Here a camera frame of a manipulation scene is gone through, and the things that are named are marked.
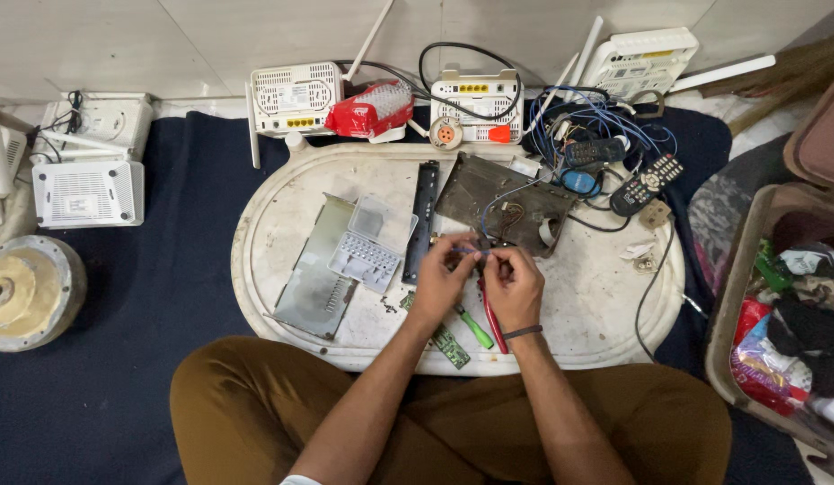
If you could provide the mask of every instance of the person's left hand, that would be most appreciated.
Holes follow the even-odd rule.
[[[419,267],[417,280],[417,294],[409,319],[413,325],[420,325],[426,331],[426,336],[432,336],[444,315],[461,298],[465,282],[482,257],[480,251],[473,253],[454,253],[453,248],[473,248],[470,241],[475,237],[473,232],[454,234],[442,237],[435,242],[435,246],[425,256]],[[454,271],[447,269],[446,262],[451,255],[463,255]]]

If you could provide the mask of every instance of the yellow ethernet port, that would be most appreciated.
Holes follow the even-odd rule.
[[[462,84],[459,93],[488,93],[488,84]]]
[[[287,125],[289,128],[297,128],[300,126],[314,126],[315,118],[297,118],[293,120],[288,120]]]

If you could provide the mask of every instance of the green screwdriver handle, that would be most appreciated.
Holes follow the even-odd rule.
[[[492,340],[492,337],[488,336],[488,334],[485,331],[483,331],[482,328],[480,328],[480,325],[478,325],[476,321],[474,321],[474,319],[470,316],[468,311],[464,309],[464,307],[462,307],[459,304],[456,306],[456,310],[458,311],[459,316],[462,318],[462,321],[468,325],[468,328],[470,328],[472,332],[474,332],[474,336],[476,336],[476,339],[480,343],[480,345],[482,345],[485,348],[494,347],[494,341]]]

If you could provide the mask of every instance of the transparent box lid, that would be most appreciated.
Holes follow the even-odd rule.
[[[405,253],[418,217],[397,211],[373,194],[360,196],[348,230],[399,255]]]

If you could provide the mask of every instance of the green circuit board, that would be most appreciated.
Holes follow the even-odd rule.
[[[399,306],[408,311],[411,309],[411,304],[414,302],[414,292],[408,292],[400,302]],[[470,361],[470,356],[464,351],[461,345],[455,341],[453,333],[447,330],[444,324],[438,325],[437,330],[432,335],[432,343],[438,347],[444,356],[453,362],[456,369],[461,369],[466,363]]]

